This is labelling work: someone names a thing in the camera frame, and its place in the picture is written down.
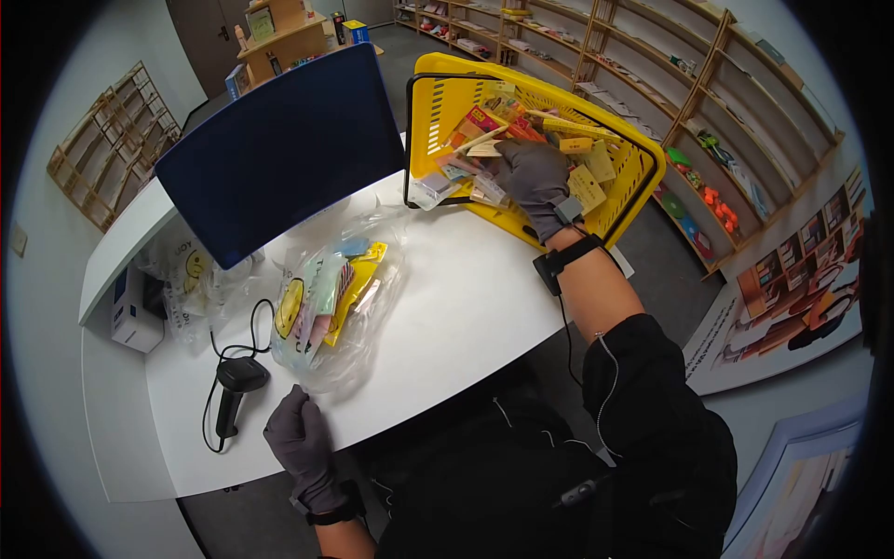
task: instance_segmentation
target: barcode scanner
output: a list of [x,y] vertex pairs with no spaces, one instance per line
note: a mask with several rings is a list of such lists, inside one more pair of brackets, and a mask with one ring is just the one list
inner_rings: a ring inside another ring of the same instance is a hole
[[223,387],[221,405],[217,411],[215,432],[221,437],[221,445],[225,438],[239,433],[236,428],[236,411],[242,395],[267,384],[270,373],[255,361],[246,357],[227,359],[217,365],[217,382]]

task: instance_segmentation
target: yellow shopping basket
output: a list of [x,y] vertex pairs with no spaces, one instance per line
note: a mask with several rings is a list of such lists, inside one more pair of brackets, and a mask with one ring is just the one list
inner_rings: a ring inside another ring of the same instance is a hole
[[[602,126],[620,136],[606,142],[617,177],[600,185],[607,200],[584,216],[586,229],[611,247],[630,225],[664,176],[662,149],[630,124],[602,108],[549,83],[492,63],[470,62],[441,53],[422,55],[416,75],[407,82],[407,149],[404,161],[403,201],[408,200],[409,178],[424,177],[440,167],[436,157],[449,153],[442,144],[473,105],[482,101],[486,80],[505,80],[516,86],[516,97],[528,108],[558,108],[562,118],[589,126]],[[458,191],[440,205],[463,204],[484,219],[543,249],[521,210],[500,210],[479,204]]]

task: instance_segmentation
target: wall outlet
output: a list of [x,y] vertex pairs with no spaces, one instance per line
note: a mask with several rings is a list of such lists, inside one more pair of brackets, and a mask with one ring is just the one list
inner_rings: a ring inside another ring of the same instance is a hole
[[9,246],[13,252],[19,255],[19,258],[25,258],[25,245],[28,244],[28,235],[25,230],[17,223],[13,223],[13,230],[9,237]]

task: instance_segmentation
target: white desk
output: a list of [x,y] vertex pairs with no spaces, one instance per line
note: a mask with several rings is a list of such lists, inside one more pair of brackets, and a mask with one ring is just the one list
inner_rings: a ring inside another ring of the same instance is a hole
[[[161,208],[157,218],[166,222],[170,200],[159,183],[147,188],[153,190],[140,196],[148,195],[148,201]],[[341,228],[349,217],[371,209],[376,198],[383,204],[401,204],[402,188],[403,173],[387,177],[353,195],[350,202],[318,216],[303,234]],[[140,220],[139,227],[157,231],[158,226],[149,227],[142,221],[146,219]],[[150,236],[131,235],[142,241]],[[558,301],[531,265],[539,253],[527,243],[461,208],[415,210],[407,239],[406,280],[379,333],[368,381],[354,394],[316,398],[329,422],[336,450],[443,402],[562,327]],[[290,242],[295,241],[284,236],[274,241],[280,253],[283,243]],[[114,258],[97,262],[108,268],[107,275],[126,263],[129,257],[122,254],[135,252],[121,247],[109,250],[102,245],[97,248],[97,253],[115,253]],[[247,308],[218,336],[219,348],[250,343],[251,306],[263,297],[275,300],[279,289],[281,271],[273,262],[276,252],[269,250],[267,260],[256,266],[255,272],[265,279],[253,283]],[[258,360],[271,373],[270,382],[243,397],[236,421],[239,434],[227,441],[222,454],[211,453],[200,430],[218,361],[210,343],[183,346],[168,335],[144,357],[112,342],[106,333],[108,316],[103,312],[111,302],[100,301],[109,299],[111,293],[99,289],[103,284],[108,285],[104,277],[88,270],[81,311],[89,310],[80,318],[85,324],[85,408],[109,500],[195,495],[281,471],[262,429],[274,407],[291,390],[295,382],[292,373],[269,354],[259,355]],[[266,306],[258,315],[258,344],[265,347],[270,336]],[[214,442],[219,399],[218,387],[207,423]]]

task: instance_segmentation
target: white box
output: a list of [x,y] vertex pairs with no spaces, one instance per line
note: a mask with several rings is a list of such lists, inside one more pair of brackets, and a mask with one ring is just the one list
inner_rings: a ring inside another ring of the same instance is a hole
[[164,321],[143,309],[143,273],[129,263],[112,289],[112,339],[149,353],[164,338]]

